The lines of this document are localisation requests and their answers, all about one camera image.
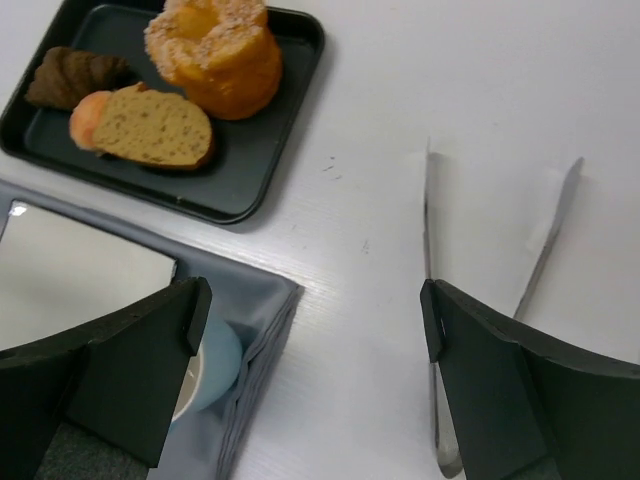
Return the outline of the sliced brown bread loaf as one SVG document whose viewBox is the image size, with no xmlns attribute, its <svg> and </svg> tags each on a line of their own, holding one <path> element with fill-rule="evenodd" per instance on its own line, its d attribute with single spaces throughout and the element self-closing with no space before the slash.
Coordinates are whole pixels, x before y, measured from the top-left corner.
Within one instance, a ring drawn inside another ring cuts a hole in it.
<svg viewBox="0 0 640 480">
<path fill-rule="evenodd" d="M 199 106 L 143 84 L 111 93 L 92 141 L 99 151 L 121 159 L 176 170 L 208 163 L 215 148 L 211 120 Z"/>
</svg>

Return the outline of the white square plate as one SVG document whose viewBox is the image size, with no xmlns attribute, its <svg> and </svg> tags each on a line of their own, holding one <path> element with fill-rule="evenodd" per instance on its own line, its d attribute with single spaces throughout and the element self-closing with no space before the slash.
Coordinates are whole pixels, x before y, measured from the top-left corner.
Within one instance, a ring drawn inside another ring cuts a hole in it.
<svg viewBox="0 0 640 480">
<path fill-rule="evenodd" d="M 173 258 L 21 201 L 1 232 L 1 347 L 99 318 L 171 283 Z"/>
</svg>

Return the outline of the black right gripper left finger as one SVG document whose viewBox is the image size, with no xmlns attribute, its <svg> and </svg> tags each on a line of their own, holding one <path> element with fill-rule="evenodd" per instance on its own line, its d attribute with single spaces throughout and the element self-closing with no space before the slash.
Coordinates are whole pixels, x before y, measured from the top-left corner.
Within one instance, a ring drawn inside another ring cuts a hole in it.
<svg viewBox="0 0 640 480">
<path fill-rule="evenodd" d="M 1 353 L 1 467 L 36 470 L 63 424 L 157 467 L 212 294 L 178 281 L 125 308 Z"/>
</svg>

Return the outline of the grey cloth placemat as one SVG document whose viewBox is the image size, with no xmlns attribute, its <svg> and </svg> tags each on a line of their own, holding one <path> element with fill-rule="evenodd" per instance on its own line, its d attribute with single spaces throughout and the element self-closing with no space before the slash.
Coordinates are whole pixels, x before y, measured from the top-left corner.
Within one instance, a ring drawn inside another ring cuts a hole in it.
<svg viewBox="0 0 640 480">
<path fill-rule="evenodd" d="M 25 199 L 86 220 L 176 255 L 180 276 L 203 276 L 213 290 L 212 312 L 239 335 L 243 358 L 230 392 L 189 416 L 168 437 L 152 479 L 228 479 L 255 412 L 286 345 L 302 286 L 285 277 L 166 238 L 124 220 L 2 183 L 1 204 Z"/>
</svg>

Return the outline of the dark brown croissant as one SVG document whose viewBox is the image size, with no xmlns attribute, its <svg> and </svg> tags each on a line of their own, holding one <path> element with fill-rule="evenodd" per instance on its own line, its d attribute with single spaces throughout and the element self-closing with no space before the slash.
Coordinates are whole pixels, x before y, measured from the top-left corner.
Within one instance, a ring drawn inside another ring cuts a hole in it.
<svg viewBox="0 0 640 480">
<path fill-rule="evenodd" d="M 39 108 L 71 111 L 89 94 L 120 88 L 133 78 L 122 57 L 57 46 L 37 67 L 25 100 Z"/>
</svg>

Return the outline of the orange sugared round cake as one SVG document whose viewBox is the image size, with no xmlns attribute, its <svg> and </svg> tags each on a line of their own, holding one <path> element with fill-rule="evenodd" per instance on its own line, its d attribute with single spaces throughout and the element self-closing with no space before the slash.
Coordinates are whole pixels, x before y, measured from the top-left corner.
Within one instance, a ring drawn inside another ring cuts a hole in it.
<svg viewBox="0 0 640 480">
<path fill-rule="evenodd" d="M 262 1 L 167 1 L 144 38 L 160 76 L 214 118 L 249 118 L 279 88 L 282 52 Z"/>
</svg>

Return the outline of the metal tongs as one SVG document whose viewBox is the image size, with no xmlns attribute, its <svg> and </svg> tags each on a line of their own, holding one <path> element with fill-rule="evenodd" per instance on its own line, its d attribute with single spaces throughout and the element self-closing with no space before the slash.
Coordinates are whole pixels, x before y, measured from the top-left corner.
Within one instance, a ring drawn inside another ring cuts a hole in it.
<svg viewBox="0 0 640 480">
<path fill-rule="evenodd" d="M 525 318 L 529 305 L 534 297 L 539 280 L 544 272 L 546 262 L 551 255 L 554 244 L 558 238 L 566 215 L 575 198 L 577 187 L 581 178 L 584 159 L 578 158 L 567 170 L 563 178 L 558 200 L 556 202 L 552 221 L 545 227 L 546 236 L 544 243 L 537 255 L 534 267 L 531 269 L 526 287 L 520 297 L 513 318 L 521 321 Z M 432 206 L 435 194 L 436 155 L 431 152 L 431 147 L 426 147 L 425 152 L 425 182 L 423 195 L 423 248 L 425 274 L 428 280 L 433 278 L 432 267 L 434 261 L 434 240 L 431 234 L 430 221 L 433 219 L 435 209 Z M 454 430 L 453 419 L 446 398 L 444 381 L 439 365 L 430 365 L 431 382 L 431 414 L 435 456 L 441 474 L 446 479 L 454 479 L 463 471 L 463 462 L 459 451 L 457 437 Z"/>
</svg>

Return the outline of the small round orange bun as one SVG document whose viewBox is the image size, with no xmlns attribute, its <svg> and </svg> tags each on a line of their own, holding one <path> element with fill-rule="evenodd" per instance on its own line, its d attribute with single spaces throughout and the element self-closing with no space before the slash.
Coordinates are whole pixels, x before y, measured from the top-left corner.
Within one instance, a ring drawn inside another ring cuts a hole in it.
<svg viewBox="0 0 640 480">
<path fill-rule="evenodd" d="M 93 151 L 94 130 L 112 93 L 96 91 L 84 97 L 73 109 L 69 119 L 69 134 L 76 146 L 82 150 Z"/>
</svg>

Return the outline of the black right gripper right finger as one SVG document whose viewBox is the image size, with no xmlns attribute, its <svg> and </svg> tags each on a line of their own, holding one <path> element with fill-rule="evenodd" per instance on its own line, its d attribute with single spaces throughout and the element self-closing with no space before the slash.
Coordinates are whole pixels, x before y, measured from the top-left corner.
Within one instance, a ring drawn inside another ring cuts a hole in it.
<svg viewBox="0 0 640 480">
<path fill-rule="evenodd" d="M 420 301 L 469 479 L 636 479 L 639 367 L 513 320 L 443 280 Z"/>
</svg>

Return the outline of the light blue mug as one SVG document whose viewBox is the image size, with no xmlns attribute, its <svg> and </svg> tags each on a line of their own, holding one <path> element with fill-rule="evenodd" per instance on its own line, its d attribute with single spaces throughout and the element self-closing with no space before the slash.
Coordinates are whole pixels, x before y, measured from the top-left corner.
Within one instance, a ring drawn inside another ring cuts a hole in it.
<svg viewBox="0 0 640 480">
<path fill-rule="evenodd" d="M 168 381 L 174 403 L 169 431 L 188 414 L 193 414 L 221 399 L 239 376 L 242 345 L 232 327 L 219 318 L 209 319 L 197 354 Z"/>
</svg>

